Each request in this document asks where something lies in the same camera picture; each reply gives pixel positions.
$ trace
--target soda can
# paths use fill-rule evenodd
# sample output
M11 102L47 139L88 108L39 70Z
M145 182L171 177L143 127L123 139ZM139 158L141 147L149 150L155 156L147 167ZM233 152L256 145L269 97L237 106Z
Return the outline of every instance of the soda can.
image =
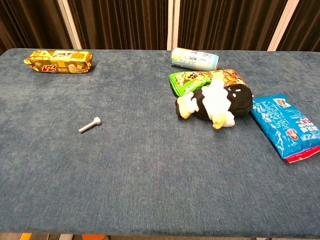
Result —
M171 64L197 71L214 71L218 69L219 56L207 52L175 47L171 51Z

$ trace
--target brown curtain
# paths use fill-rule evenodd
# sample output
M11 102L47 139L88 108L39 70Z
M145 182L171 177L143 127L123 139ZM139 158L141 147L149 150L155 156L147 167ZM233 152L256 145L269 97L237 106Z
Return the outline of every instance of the brown curtain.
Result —
M320 0L300 0L278 51L320 52Z
M287 0L181 0L178 47L268 49Z
M68 0L84 49L167 48L168 0Z
M10 48L73 48L56 0L0 0L0 11L0 54Z

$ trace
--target silver screw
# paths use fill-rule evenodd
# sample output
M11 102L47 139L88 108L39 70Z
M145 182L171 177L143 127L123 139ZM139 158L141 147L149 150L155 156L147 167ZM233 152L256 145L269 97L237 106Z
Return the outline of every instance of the silver screw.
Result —
M79 132L82 134L83 132L87 131L88 129L94 127L95 125L100 125L102 122L100 118L97 116L94 118L92 122L90 122L88 125L85 125L84 127L79 129Z

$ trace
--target table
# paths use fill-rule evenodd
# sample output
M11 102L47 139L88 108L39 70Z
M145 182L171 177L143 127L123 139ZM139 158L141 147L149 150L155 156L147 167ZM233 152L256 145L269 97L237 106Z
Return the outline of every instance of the table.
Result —
M169 51L91 50L83 74L32 51L0 57L0 232L320 238L320 154L286 163L250 114L178 119ZM320 126L320 53L207 52Z

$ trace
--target black and white plush toy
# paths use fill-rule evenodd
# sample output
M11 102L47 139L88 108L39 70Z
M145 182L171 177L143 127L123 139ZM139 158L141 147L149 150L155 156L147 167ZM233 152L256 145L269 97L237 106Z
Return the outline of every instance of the black and white plush toy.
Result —
M232 127L235 118L250 112L253 105L251 90L244 84L224 87L223 73L217 72L210 85L189 92L175 101L176 114L187 119L191 114L212 121L215 129Z

